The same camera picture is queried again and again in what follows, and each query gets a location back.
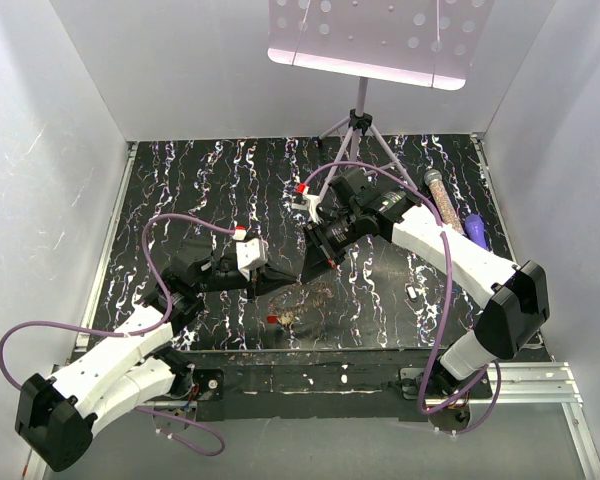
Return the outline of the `large toothed keyring disc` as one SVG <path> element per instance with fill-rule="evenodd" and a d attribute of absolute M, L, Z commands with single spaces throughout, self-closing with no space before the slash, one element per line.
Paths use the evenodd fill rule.
<path fill-rule="evenodd" d="M 311 308 L 323 307 L 333 297 L 332 289 L 324 282 L 296 283 L 268 301 L 266 322 L 288 327 Z"/>

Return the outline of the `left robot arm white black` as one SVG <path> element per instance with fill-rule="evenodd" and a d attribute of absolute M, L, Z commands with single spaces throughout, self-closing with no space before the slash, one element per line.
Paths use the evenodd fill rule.
<path fill-rule="evenodd" d="M 245 291 L 248 299 L 292 285 L 296 276 L 270 260 L 260 239 L 219 255 L 205 237 L 185 239 L 131 316 L 88 353 L 21 388 L 15 430 L 54 471 L 73 465 L 108 424 L 144 402 L 167 396 L 191 404 L 221 385 L 217 369 L 197 370 L 171 347 L 205 309 L 209 292 Z"/>

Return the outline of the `white black key fob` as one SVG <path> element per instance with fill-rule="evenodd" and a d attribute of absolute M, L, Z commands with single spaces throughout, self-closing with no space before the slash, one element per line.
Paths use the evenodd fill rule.
<path fill-rule="evenodd" d="M 418 296 L 417 296 L 417 293 L 416 293 L 416 291 L 415 291 L 415 289 L 414 289 L 414 287 L 413 287 L 413 286 L 411 286 L 411 285 L 408 285 L 408 286 L 406 287 L 406 292 L 407 292 L 407 294 L 408 294 L 408 297 L 409 297 L 409 299 L 410 299 L 412 302 L 415 302 L 415 301 L 417 300 Z"/>

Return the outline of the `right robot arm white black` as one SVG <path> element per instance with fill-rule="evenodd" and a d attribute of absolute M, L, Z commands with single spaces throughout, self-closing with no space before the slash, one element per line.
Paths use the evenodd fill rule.
<path fill-rule="evenodd" d="M 310 213 L 302 282 L 338 266 L 359 239 L 379 236 L 443 272 L 482 310 L 473 327 L 436 356 L 423 380 L 429 389 L 444 397 L 459 395 L 485 365 L 515 358 L 549 319 L 546 272 L 537 263 L 518 265 L 478 246 L 438 223 L 413 191 L 404 186 L 382 189 L 361 168 L 344 170 L 330 188 L 339 205 L 333 217 L 318 213 L 319 198 L 307 184 L 297 187 Z"/>

